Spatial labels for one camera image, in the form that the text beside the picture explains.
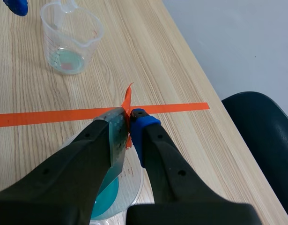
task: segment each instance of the orange tape strip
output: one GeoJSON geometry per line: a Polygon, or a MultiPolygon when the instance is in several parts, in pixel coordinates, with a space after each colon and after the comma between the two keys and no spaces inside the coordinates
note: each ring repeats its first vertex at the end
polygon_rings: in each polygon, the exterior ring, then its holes
{"type": "MultiPolygon", "coordinates": [[[[64,122],[72,120],[89,120],[113,108],[114,107],[0,114],[0,128],[28,125],[28,124],[64,122]]],[[[135,108],[142,108],[147,113],[154,114],[154,113],[173,113],[173,112],[192,111],[192,110],[205,110],[209,109],[209,106],[207,103],[140,105],[140,106],[132,106],[131,110],[135,108]]]]}

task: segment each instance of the wood grain surface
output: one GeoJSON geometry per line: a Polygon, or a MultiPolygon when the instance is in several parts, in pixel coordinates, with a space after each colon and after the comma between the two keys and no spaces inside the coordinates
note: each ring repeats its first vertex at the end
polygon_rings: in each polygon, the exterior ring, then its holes
{"type": "MultiPolygon", "coordinates": [[[[79,75],[45,62],[40,8],[26,17],[0,0],[0,113],[119,106],[131,82],[132,105],[208,102],[210,110],[155,115],[198,175],[216,193],[251,203],[263,224],[288,216],[161,0],[77,0],[105,34],[79,75]]],[[[0,128],[0,191],[56,152],[86,121],[0,128]]],[[[139,202],[153,201],[145,174],[139,202]]]]}

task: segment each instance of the clear plastic measuring cup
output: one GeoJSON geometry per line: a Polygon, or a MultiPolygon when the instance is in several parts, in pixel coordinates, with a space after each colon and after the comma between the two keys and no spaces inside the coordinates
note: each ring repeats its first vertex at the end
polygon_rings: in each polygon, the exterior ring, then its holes
{"type": "Polygon", "coordinates": [[[65,74],[77,74],[91,60],[103,36],[99,19],[74,0],[48,3],[41,8],[44,54],[47,62],[65,74]]]}

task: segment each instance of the black chair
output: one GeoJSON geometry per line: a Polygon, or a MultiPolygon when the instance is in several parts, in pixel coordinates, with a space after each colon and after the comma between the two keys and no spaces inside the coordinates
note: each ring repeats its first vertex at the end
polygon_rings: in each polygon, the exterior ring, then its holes
{"type": "Polygon", "coordinates": [[[288,117],[257,92],[242,92],[222,102],[288,214],[288,117]]]}

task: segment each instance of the blue liquid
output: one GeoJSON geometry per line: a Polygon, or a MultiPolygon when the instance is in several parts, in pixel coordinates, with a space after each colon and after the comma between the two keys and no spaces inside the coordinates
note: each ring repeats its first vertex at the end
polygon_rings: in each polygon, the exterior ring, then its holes
{"type": "Polygon", "coordinates": [[[77,74],[84,69],[84,59],[81,55],[59,48],[48,57],[49,64],[65,74],[77,74]]]}
{"type": "Polygon", "coordinates": [[[102,213],[106,212],[109,207],[114,203],[119,190],[119,180],[118,177],[109,184],[96,198],[94,208],[92,211],[91,219],[100,216],[102,213]]]}

